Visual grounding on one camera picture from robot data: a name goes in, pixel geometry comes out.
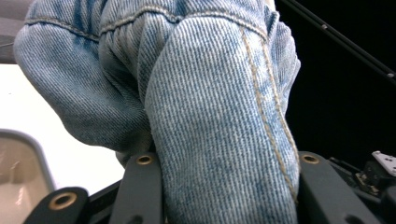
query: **stitching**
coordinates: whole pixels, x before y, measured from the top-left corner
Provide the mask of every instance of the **stitching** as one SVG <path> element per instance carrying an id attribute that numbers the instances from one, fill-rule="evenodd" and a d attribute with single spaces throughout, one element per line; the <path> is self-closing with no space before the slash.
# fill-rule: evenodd
<path id="1" fill-rule="evenodd" d="M 47 23 L 50 23 L 53 25 L 60 26 L 60 27 L 65 28 L 66 30 L 68 30 L 76 35 L 80 35 L 80 36 L 88 38 L 92 41 L 99 42 L 98 35 L 87 34 L 85 32 L 80 31 L 79 29 L 77 29 L 76 27 L 74 27 L 73 25 L 71 25 L 69 23 L 66 23 L 64 21 L 58 21 L 56 19 L 49 18 L 49 17 L 38 17 L 38 18 L 30 19 L 30 20 L 27 20 L 25 22 L 25 24 L 34 25 L 34 24 L 40 23 L 40 22 L 47 22 Z"/>
<path id="2" fill-rule="evenodd" d="M 252 77 L 253 77 L 253 86 L 254 86 L 254 90 L 255 90 L 256 101 L 257 101 L 257 105 L 258 105 L 258 108 L 259 108 L 259 113 L 260 113 L 260 115 L 262 117 L 262 122 L 264 124 L 264 129 L 268 133 L 268 138 L 270 140 L 270 144 L 271 144 L 271 146 L 274 149 L 274 152 L 276 154 L 276 159 L 279 162 L 280 171 L 282 172 L 282 175 L 284 176 L 284 178 L 286 180 L 286 183 L 288 184 L 291 196 L 292 196 L 293 200 L 297 203 L 297 194 L 294 191 L 294 189 L 293 189 L 293 187 L 291 185 L 290 179 L 289 179 L 289 177 L 286 174 L 285 164 L 283 163 L 283 161 L 282 161 L 282 159 L 280 157 L 279 151 L 277 150 L 277 147 L 276 147 L 275 138 L 271 134 L 271 130 L 269 128 L 267 118 L 265 117 L 265 115 L 264 115 L 264 113 L 262 111 L 262 102 L 261 102 L 261 96 L 262 95 L 259 92 L 259 84 L 258 84 L 258 81 L 257 81 L 257 68 L 253 64 L 253 59 L 252 59 L 252 56 L 251 56 L 251 50 L 250 50 L 250 47 L 249 47 L 249 43 L 248 43 L 247 37 L 245 35 L 244 29 L 242 27 L 240 28 L 240 32 L 242 34 L 242 39 L 243 39 L 243 41 L 245 43 L 245 47 L 247 49 L 247 57 L 248 57 L 248 62 L 250 64 L 250 70 L 251 70 Z"/>
<path id="3" fill-rule="evenodd" d="M 159 13 L 159 14 L 163 14 L 165 16 L 165 18 L 172 22 L 172 23 L 178 23 L 181 22 L 184 19 L 188 19 L 188 18 L 196 18 L 196 17 L 221 17 L 230 21 L 234 21 L 235 23 L 248 28 L 249 30 L 254 31 L 255 33 L 257 33 L 259 36 L 261 36 L 265 41 L 268 40 L 268 36 L 267 33 L 263 30 L 260 29 L 259 27 L 250 24 L 248 21 L 245 21 L 241 18 L 239 18 L 238 16 L 228 12 L 228 11 L 196 11 L 193 12 L 185 17 L 183 16 L 177 16 L 172 14 L 169 10 L 167 10 L 166 8 L 163 7 L 158 7 L 158 6 L 146 6 L 146 7 L 141 7 L 139 10 L 136 11 L 136 13 L 130 17 L 127 17 L 123 20 L 120 21 L 116 21 L 114 23 L 110 23 L 108 25 L 105 25 L 104 28 L 101 29 L 101 32 L 99 35 L 102 35 L 106 32 L 109 31 L 114 31 L 115 29 L 121 27 L 122 25 L 125 25 L 129 22 L 134 22 L 139 16 L 143 15 L 146 12 L 153 12 L 153 13 Z"/>
<path id="4" fill-rule="evenodd" d="M 289 128 L 288 128 L 288 126 L 286 124 L 286 121 L 284 119 L 284 116 L 282 115 L 282 112 L 280 110 L 279 96 L 278 96 L 277 90 L 276 90 L 275 76 L 274 76 L 274 71 L 272 69 L 272 66 L 270 64 L 270 58 L 269 58 L 269 55 L 268 55 L 268 49 L 265 47 L 265 45 L 264 45 L 264 43 L 262 43 L 262 41 L 261 41 L 261 44 L 262 44 L 262 51 L 264 53 L 265 63 L 267 65 L 267 71 L 268 71 L 268 74 L 270 75 L 270 78 L 271 78 L 271 84 L 272 84 L 273 92 L 274 92 L 274 96 L 275 96 L 276 112 L 277 112 L 277 114 L 280 117 L 280 123 L 282 124 L 282 128 L 283 128 L 283 130 L 284 130 L 284 132 L 286 134 L 286 137 L 288 138 L 288 141 L 291 144 L 291 147 L 293 148 L 294 156 L 295 156 L 295 159 L 296 159 L 296 161 L 298 163 L 298 169 L 299 169 L 299 173 L 300 173 L 301 164 L 300 164 L 300 159 L 299 159 L 299 156 L 298 156 L 297 146 L 296 146 L 293 138 L 291 137 L 290 130 L 289 130 Z"/>

